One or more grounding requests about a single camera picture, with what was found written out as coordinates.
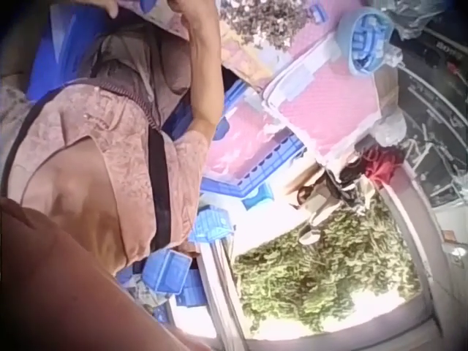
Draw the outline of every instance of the shoulder strap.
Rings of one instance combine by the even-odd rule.
[[[13,142],[10,152],[8,153],[7,159],[5,160],[3,173],[1,175],[0,196],[8,196],[8,178],[10,177],[10,172],[13,166],[13,162],[15,161],[16,153],[18,152],[18,149],[20,148],[20,145],[23,142],[24,138],[27,136],[29,128],[31,128],[37,116],[41,113],[45,104],[47,104],[54,97],[56,97],[61,90],[62,88],[58,88],[49,91],[43,98],[41,98],[41,100],[39,100],[38,102],[36,102],[36,104],[33,105],[28,115],[24,118],[24,122],[20,127],[18,136]]]
[[[170,243],[171,215],[164,138],[159,131],[151,127],[148,131],[148,163],[157,228],[150,243],[150,251],[155,252]]]

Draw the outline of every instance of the floor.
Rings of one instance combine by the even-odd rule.
[[[26,10],[1,42],[0,50],[1,83],[22,91],[28,87],[42,28],[48,19],[48,3],[32,2],[34,3],[30,5],[29,10]]]

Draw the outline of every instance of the pile of small items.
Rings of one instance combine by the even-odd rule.
[[[318,18],[307,0],[222,0],[221,18],[239,34],[244,44],[261,48],[268,42],[286,51],[310,18]]]

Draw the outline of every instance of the pile of green leaves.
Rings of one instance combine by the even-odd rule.
[[[397,288],[405,299],[419,292],[410,253],[381,199],[364,216],[335,211],[320,230],[314,246],[300,245],[295,229],[235,260],[252,333],[268,317],[297,320],[319,333],[327,317],[342,320],[353,312],[354,292]]]

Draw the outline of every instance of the red cloth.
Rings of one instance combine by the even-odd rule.
[[[363,158],[367,161],[365,176],[380,189],[383,184],[389,184],[395,169],[403,163],[404,154],[395,147],[377,146],[366,151]]]

